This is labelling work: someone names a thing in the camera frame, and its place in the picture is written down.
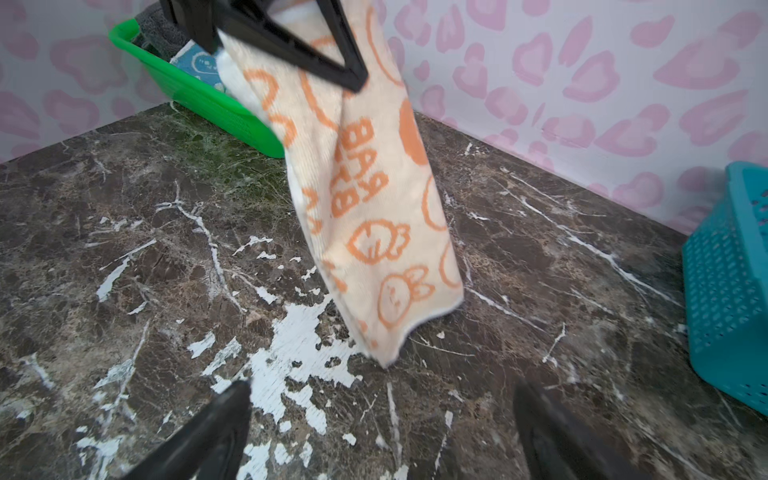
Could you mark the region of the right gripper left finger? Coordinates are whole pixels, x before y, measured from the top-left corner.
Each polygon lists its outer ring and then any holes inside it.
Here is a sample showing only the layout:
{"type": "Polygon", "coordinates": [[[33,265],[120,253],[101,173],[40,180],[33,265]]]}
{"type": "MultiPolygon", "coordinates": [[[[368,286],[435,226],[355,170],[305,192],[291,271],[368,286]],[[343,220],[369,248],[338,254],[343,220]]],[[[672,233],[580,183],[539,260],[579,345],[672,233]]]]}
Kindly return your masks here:
{"type": "Polygon", "coordinates": [[[250,395],[249,382],[233,382],[125,477],[236,478],[249,435],[250,395]]]}

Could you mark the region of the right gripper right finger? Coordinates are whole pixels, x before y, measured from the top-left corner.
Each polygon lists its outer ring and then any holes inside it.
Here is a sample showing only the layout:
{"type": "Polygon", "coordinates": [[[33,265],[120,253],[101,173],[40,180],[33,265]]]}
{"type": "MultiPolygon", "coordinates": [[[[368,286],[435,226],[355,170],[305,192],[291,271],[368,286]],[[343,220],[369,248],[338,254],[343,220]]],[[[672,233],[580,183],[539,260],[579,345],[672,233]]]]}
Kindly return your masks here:
{"type": "Polygon", "coordinates": [[[532,479],[649,479],[543,389],[519,382],[513,413],[532,479]]]}

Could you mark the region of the orange patterned cloth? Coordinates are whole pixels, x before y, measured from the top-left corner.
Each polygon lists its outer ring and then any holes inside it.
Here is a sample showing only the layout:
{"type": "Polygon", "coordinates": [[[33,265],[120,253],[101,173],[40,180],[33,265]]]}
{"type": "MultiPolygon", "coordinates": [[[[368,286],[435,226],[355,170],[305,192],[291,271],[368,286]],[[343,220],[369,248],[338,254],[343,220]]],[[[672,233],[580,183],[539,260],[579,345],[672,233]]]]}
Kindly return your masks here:
{"type": "Polygon", "coordinates": [[[275,133],[309,250],[368,357],[397,358],[464,287],[436,181],[377,12],[344,10],[368,71],[357,93],[223,35],[219,75],[275,133]]]}

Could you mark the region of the grey towel gold emblem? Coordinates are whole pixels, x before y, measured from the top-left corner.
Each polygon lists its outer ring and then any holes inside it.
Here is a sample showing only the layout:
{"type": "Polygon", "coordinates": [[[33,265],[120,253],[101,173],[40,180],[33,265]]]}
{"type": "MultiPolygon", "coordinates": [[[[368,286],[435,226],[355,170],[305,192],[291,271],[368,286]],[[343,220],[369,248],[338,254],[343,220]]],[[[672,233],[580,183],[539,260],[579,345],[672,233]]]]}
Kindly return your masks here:
{"type": "Polygon", "coordinates": [[[132,43],[167,62],[190,41],[186,33],[165,17],[159,2],[147,6],[135,20],[139,33],[132,43]]]}

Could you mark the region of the blue patterned cloth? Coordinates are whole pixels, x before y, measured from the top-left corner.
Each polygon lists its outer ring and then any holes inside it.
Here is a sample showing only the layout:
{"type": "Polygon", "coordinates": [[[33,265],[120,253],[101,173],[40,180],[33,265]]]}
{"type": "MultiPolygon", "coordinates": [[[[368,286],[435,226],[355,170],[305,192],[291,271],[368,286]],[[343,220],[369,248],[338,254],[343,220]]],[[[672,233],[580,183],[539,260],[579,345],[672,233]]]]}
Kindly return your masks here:
{"type": "Polygon", "coordinates": [[[216,58],[193,40],[189,40],[171,58],[170,64],[217,91],[227,94],[227,89],[218,73],[216,58]]]}

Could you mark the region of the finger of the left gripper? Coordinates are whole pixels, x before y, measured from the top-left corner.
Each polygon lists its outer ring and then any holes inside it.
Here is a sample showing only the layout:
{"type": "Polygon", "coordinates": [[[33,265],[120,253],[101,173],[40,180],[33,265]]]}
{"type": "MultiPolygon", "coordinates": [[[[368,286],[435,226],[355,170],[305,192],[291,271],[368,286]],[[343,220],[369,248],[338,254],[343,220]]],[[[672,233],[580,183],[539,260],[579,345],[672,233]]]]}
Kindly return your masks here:
{"type": "Polygon", "coordinates": [[[270,1],[170,0],[159,5],[168,21],[211,55],[223,47],[222,35],[227,34],[354,93],[368,80],[367,67],[338,0],[319,0],[317,6],[343,57],[342,64],[276,23],[269,13],[270,1]]]}

